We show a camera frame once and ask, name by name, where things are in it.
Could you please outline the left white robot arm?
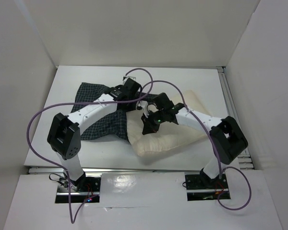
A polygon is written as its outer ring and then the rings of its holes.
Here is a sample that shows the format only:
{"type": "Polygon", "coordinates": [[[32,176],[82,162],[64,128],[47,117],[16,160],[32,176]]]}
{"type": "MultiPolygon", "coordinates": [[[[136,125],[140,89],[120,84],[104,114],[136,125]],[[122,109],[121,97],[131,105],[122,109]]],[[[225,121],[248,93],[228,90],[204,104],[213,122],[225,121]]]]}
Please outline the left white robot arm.
{"type": "Polygon", "coordinates": [[[101,129],[111,123],[110,114],[125,113],[136,108],[133,100],[139,97],[141,85],[127,78],[122,85],[106,87],[104,92],[94,100],[94,104],[72,112],[68,115],[58,113],[54,116],[47,142],[57,153],[64,171],[69,175],[68,186],[80,191],[86,183],[78,153],[81,149],[81,135],[92,125],[101,129]]]}

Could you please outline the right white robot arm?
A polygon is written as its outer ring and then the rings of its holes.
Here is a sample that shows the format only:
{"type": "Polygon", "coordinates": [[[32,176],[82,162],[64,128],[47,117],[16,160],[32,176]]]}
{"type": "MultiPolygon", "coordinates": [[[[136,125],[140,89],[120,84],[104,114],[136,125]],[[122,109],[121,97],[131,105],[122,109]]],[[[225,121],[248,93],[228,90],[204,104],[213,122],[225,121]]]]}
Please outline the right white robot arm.
{"type": "Polygon", "coordinates": [[[212,117],[192,110],[183,103],[174,104],[165,93],[159,94],[150,103],[138,102],[137,109],[144,110],[141,117],[143,135],[157,132],[164,122],[187,126],[207,134],[212,141],[215,157],[200,171],[200,183],[205,188],[212,187],[224,169],[249,145],[233,117],[212,117]]]}

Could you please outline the cream white pillow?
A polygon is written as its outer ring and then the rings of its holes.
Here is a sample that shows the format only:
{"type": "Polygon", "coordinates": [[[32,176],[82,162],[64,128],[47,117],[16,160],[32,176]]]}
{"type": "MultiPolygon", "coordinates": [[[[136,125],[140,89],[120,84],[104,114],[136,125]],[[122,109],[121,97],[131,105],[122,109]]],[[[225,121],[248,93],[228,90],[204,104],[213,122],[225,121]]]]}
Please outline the cream white pillow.
{"type": "Polygon", "coordinates": [[[126,115],[128,140],[138,157],[144,160],[168,158],[206,137],[203,131],[169,122],[162,123],[156,133],[143,135],[142,114],[137,110],[126,115]]]}

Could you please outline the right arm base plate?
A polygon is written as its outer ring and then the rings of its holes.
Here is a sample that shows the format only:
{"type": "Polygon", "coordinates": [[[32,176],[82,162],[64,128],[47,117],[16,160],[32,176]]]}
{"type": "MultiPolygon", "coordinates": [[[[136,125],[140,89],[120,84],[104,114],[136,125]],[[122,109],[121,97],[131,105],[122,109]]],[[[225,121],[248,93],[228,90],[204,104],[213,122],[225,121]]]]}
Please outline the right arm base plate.
{"type": "Polygon", "coordinates": [[[204,179],[202,175],[195,172],[186,172],[182,186],[186,189],[188,201],[209,201],[231,199],[228,182],[225,174],[222,178],[213,181],[204,179]]]}

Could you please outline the dark checkered pillowcase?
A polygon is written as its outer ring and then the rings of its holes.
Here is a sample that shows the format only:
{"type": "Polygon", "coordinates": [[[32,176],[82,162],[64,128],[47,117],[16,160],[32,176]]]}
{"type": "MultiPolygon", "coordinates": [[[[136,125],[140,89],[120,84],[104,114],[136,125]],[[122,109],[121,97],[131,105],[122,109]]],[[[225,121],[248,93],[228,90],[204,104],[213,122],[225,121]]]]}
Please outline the dark checkered pillowcase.
{"type": "Polygon", "coordinates": [[[128,140],[127,112],[117,110],[117,103],[105,94],[108,88],[86,82],[78,88],[68,119],[79,124],[81,140],[96,140],[107,135],[128,140]]]}

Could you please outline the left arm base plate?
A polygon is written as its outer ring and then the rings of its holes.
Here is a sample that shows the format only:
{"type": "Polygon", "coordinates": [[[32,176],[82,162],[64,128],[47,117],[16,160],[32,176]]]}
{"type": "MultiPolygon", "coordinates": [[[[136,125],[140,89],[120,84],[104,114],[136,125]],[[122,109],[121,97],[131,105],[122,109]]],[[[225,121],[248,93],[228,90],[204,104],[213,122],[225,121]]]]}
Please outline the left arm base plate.
{"type": "MultiPolygon", "coordinates": [[[[51,173],[49,180],[57,183],[56,204],[67,204],[68,198],[68,181],[66,176],[51,173]]],[[[71,185],[71,203],[99,203],[100,201],[101,176],[88,176],[83,184],[78,186],[71,185]]]]}

